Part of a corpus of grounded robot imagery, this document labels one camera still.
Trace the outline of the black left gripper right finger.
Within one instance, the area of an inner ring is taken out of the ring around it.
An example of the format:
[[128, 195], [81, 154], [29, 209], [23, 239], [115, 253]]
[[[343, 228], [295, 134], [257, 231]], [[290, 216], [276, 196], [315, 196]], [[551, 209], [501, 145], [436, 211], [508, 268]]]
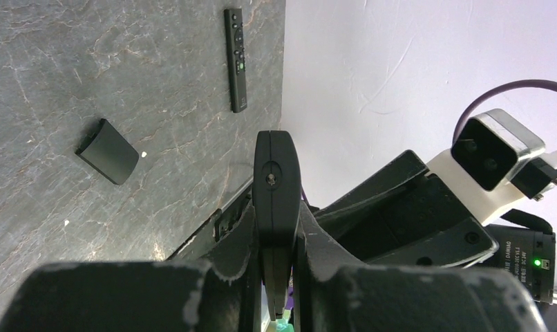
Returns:
[[303, 241], [303, 265], [313, 280], [326, 282], [344, 266], [366, 264], [348, 252], [318, 223], [304, 201], [300, 202], [299, 236]]

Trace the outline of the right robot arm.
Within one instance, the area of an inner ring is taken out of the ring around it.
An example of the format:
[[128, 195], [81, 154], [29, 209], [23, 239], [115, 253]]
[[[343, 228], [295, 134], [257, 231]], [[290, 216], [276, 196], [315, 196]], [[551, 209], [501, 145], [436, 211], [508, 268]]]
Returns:
[[411, 150], [314, 217], [367, 264], [500, 268], [537, 302], [553, 301], [551, 225], [520, 210], [502, 213], [504, 225], [482, 225]]

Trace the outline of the black remote with buttons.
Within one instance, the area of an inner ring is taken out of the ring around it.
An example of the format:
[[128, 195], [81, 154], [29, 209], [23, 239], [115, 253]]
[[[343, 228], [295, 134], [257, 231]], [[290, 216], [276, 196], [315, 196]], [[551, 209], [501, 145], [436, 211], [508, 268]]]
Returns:
[[247, 108], [243, 14], [240, 8], [226, 8], [223, 13], [231, 108], [234, 113], [240, 113]]

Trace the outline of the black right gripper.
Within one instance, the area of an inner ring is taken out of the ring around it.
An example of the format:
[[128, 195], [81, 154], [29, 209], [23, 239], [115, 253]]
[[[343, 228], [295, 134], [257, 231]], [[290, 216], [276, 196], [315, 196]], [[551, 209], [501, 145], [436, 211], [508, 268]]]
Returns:
[[[406, 150], [314, 215], [352, 208], [427, 172], [417, 154]], [[391, 201], [364, 208], [344, 220], [348, 229], [337, 241], [368, 264], [468, 268], [499, 249], [498, 242], [436, 175]]]

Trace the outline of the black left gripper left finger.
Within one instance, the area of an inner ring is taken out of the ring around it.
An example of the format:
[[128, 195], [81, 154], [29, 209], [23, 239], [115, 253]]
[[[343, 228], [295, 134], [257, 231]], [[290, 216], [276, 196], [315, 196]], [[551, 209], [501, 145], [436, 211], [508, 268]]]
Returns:
[[239, 282], [248, 277], [259, 282], [258, 235], [251, 201], [243, 208], [234, 229], [200, 258], [211, 264], [221, 282]]

